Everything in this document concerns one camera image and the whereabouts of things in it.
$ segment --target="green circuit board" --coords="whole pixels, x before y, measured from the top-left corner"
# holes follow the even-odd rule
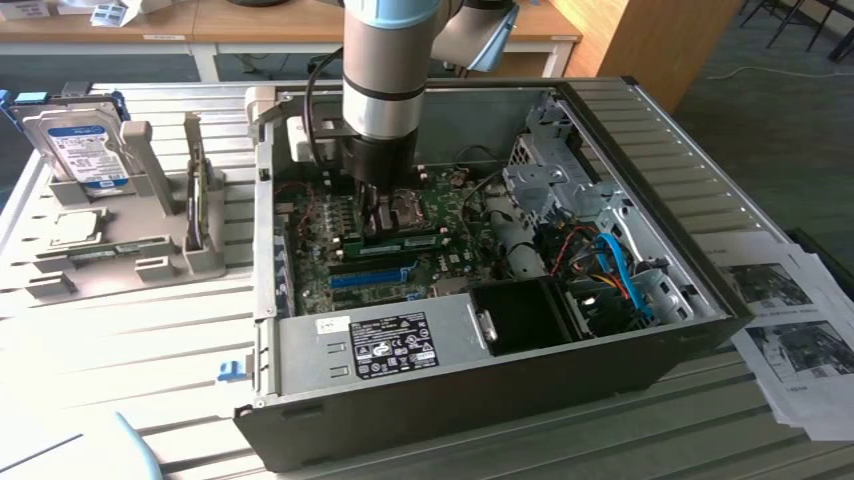
[[[356,240],[353,196],[336,195],[328,186],[316,182],[311,184],[311,194],[303,185],[303,188],[288,189],[289,194],[279,199],[292,205],[287,215],[291,238],[296,240],[291,250],[296,315],[447,295],[464,290],[469,283],[495,278],[495,264],[484,255],[496,245],[488,224],[485,221],[468,222],[475,236],[469,241],[459,218],[461,202],[473,182],[460,185],[459,171],[453,168],[432,169],[428,173],[425,185],[405,190],[407,195],[415,195],[428,230],[409,232],[405,239],[392,238],[379,246],[363,247]],[[469,206],[476,208],[477,203],[471,201]],[[355,243],[344,243],[344,236]],[[359,268],[364,264],[369,272],[372,260],[399,262],[395,267],[381,270],[393,274],[396,269],[404,268],[405,280],[331,286],[337,267]]]

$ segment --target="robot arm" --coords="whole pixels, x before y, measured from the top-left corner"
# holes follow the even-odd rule
[[[512,0],[344,0],[344,169],[365,221],[384,230],[383,197],[408,172],[429,59],[471,70],[496,63],[519,6]]]

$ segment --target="white sticker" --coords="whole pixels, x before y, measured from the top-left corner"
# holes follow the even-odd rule
[[[128,183],[121,159],[104,145],[109,140],[104,127],[49,128],[48,136],[70,174],[85,187],[113,188]]]
[[[317,335],[327,333],[345,332],[349,330],[349,317],[329,317],[315,320]]]
[[[142,40],[186,40],[186,37],[184,35],[142,35]]]

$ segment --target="blue cable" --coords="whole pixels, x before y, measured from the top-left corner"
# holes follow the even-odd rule
[[[628,297],[631,297],[631,303],[635,305],[635,308],[640,311],[643,316],[645,318],[651,318],[652,310],[649,309],[649,306],[645,304],[645,301],[643,300],[643,295],[640,295],[640,293],[637,292],[637,289],[635,288],[635,284],[631,281],[631,275],[628,275],[625,258],[623,257],[623,249],[619,246],[619,242],[616,241],[616,238],[613,238],[613,235],[611,235],[609,233],[600,233],[596,236],[597,246],[600,242],[604,243],[611,249],[611,252],[613,252],[613,260],[616,262],[616,271],[619,272],[619,278],[623,282],[623,285],[625,285],[625,291],[628,292]],[[601,270],[604,272],[609,272],[611,266],[608,265],[608,257],[604,255],[604,253],[599,253],[596,254],[596,258],[599,259],[599,265],[601,266]]]

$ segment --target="motherboard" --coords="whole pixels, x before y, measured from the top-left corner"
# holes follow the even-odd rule
[[[480,176],[460,166],[420,168],[415,188],[397,189],[389,201],[396,231],[372,241],[345,179],[324,172],[281,183],[276,213],[296,238],[296,315],[449,295],[505,276],[481,202],[463,207]]]

